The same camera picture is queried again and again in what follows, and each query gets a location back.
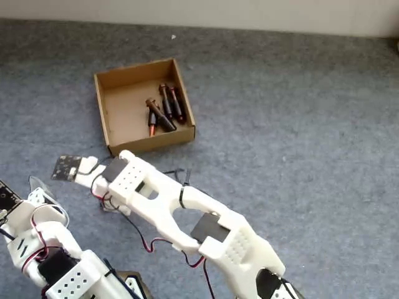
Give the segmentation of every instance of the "carpet floor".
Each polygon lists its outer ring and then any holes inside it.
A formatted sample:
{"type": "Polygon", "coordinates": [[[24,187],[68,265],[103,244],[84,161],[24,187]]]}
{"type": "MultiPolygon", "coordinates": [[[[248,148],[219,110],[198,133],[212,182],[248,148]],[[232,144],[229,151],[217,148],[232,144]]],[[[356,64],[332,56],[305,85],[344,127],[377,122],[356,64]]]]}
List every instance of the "carpet floor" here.
{"type": "MultiPolygon", "coordinates": [[[[42,178],[80,246],[139,271],[155,298],[209,298],[201,268],[168,244],[147,254],[88,189],[50,180],[60,154],[107,155],[93,74],[167,57],[180,64],[196,140],[140,157],[191,168],[192,185],[246,216],[306,298],[395,298],[399,56],[389,40],[1,20],[1,179],[27,196],[28,175],[42,178]]],[[[189,232],[199,214],[175,217],[189,232]]],[[[1,297],[39,298],[5,242],[0,254],[1,297]]],[[[211,263],[209,275],[216,298],[233,297],[211,263]]]]}

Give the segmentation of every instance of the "white wall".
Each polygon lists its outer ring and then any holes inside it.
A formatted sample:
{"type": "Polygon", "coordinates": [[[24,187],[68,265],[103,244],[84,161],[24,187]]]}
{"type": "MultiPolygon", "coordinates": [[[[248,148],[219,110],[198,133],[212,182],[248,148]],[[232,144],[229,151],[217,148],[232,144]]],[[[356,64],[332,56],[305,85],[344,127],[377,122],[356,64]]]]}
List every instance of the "white wall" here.
{"type": "Polygon", "coordinates": [[[0,17],[399,36],[399,0],[0,0],[0,17]]]}

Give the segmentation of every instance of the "circuit board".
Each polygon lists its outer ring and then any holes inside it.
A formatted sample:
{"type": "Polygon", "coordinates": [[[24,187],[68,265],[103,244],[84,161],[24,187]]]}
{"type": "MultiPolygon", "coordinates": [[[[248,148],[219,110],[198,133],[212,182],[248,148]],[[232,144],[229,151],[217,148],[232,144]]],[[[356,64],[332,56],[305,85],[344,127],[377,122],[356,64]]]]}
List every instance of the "circuit board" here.
{"type": "Polygon", "coordinates": [[[0,211],[6,210],[9,213],[21,202],[22,199],[0,180],[0,211]]]}
{"type": "Polygon", "coordinates": [[[81,156],[63,154],[58,158],[51,178],[57,181],[74,181],[80,162],[82,162],[81,156]]]}

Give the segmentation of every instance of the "cardboard box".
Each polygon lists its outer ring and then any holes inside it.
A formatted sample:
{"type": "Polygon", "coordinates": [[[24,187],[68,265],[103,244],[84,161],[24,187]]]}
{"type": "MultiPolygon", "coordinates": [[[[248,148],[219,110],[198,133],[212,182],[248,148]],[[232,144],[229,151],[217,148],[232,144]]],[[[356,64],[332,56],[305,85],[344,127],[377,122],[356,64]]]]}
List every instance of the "cardboard box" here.
{"type": "Polygon", "coordinates": [[[114,156],[121,150],[138,153],[194,140],[194,116],[175,59],[97,73],[94,80],[105,142],[114,156]],[[154,98],[162,107],[161,83],[180,91],[186,123],[174,120],[177,130],[169,133],[158,126],[155,136],[149,137],[145,100],[154,98]]]}

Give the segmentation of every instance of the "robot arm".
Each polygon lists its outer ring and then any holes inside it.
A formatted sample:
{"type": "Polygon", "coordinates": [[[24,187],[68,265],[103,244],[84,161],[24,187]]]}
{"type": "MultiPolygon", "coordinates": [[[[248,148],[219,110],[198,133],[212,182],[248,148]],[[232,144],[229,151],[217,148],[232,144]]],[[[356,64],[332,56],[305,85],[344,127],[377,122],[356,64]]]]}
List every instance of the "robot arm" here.
{"type": "Polygon", "coordinates": [[[104,203],[107,199],[109,210],[117,208],[125,215],[133,211],[155,226],[176,250],[206,257],[222,271],[239,299],[299,298],[283,281],[285,267],[269,242],[254,232],[244,216],[176,182],[129,151],[122,151],[107,167],[98,165],[94,157],[62,156],[53,178],[90,187],[104,203]],[[80,163],[66,162],[76,159],[80,163]],[[153,193],[156,198],[150,199],[153,193]],[[173,219],[177,208],[204,212],[190,235],[173,219]]]}
{"type": "Polygon", "coordinates": [[[68,217],[43,188],[20,199],[0,181],[1,229],[14,266],[49,299],[149,299],[137,275],[125,283],[66,228],[68,217]]]}

